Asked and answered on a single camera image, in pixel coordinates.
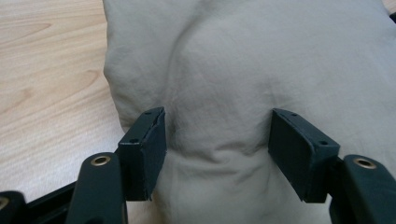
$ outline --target crumpled cloth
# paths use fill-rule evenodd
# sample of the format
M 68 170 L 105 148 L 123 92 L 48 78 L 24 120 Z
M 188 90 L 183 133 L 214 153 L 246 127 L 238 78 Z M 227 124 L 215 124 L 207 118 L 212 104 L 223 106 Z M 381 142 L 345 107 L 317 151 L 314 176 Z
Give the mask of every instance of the crumpled cloth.
M 271 160 L 274 107 L 396 175 L 396 24 L 379 0 L 105 0 L 126 130 L 166 110 L 168 154 L 135 224 L 330 223 Z

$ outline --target black plastic bracket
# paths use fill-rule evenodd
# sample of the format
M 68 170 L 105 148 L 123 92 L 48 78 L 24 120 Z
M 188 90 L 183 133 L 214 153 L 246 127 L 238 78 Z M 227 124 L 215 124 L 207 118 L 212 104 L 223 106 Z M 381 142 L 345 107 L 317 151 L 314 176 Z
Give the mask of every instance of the black plastic bracket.
M 146 111 L 119 142 L 127 201 L 151 200 L 166 155 L 164 117 L 163 107 Z
M 127 223 L 119 157 L 99 153 L 81 165 L 66 224 Z
M 301 116 L 274 109 L 269 153 L 306 203 L 324 203 L 325 173 L 335 164 L 340 146 Z
M 273 110 L 269 153 L 301 200 L 332 195 L 333 224 L 396 223 L 396 181 L 380 162 L 337 157 L 339 145 L 299 115 Z

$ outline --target white cloth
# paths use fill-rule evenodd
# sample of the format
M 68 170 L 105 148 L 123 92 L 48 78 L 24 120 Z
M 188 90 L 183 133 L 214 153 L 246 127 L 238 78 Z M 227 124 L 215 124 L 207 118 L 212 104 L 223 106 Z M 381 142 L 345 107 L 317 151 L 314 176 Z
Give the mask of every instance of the white cloth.
M 122 126 L 167 113 L 161 215 L 134 223 L 330 223 L 328 205 L 301 203 L 271 161 L 274 107 L 308 119 L 341 157 L 396 175 L 396 24 L 381 1 L 104 3 Z

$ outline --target cloth bag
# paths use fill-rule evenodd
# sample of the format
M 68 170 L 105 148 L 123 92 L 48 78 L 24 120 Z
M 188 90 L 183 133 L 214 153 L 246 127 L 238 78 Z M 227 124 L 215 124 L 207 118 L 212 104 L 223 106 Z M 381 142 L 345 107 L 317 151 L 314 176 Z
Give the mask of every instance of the cloth bag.
M 268 151 L 300 114 L 396 175 L 396 24 L 380 0 L 104 0 L 105 76 L 124 130 L 165 107 L 168 154 L 134 224 L 330 223 Z

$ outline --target wooden table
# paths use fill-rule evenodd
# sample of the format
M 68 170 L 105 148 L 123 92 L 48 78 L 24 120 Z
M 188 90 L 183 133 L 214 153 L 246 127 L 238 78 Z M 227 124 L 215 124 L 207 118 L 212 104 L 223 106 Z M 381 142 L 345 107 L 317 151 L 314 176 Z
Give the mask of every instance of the wooden table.
M 396 0 L 384 0 L 396 11 Z M 28 202 L 123 136 L 103 66 L 101 0 L 0 2 L 0 191 Z

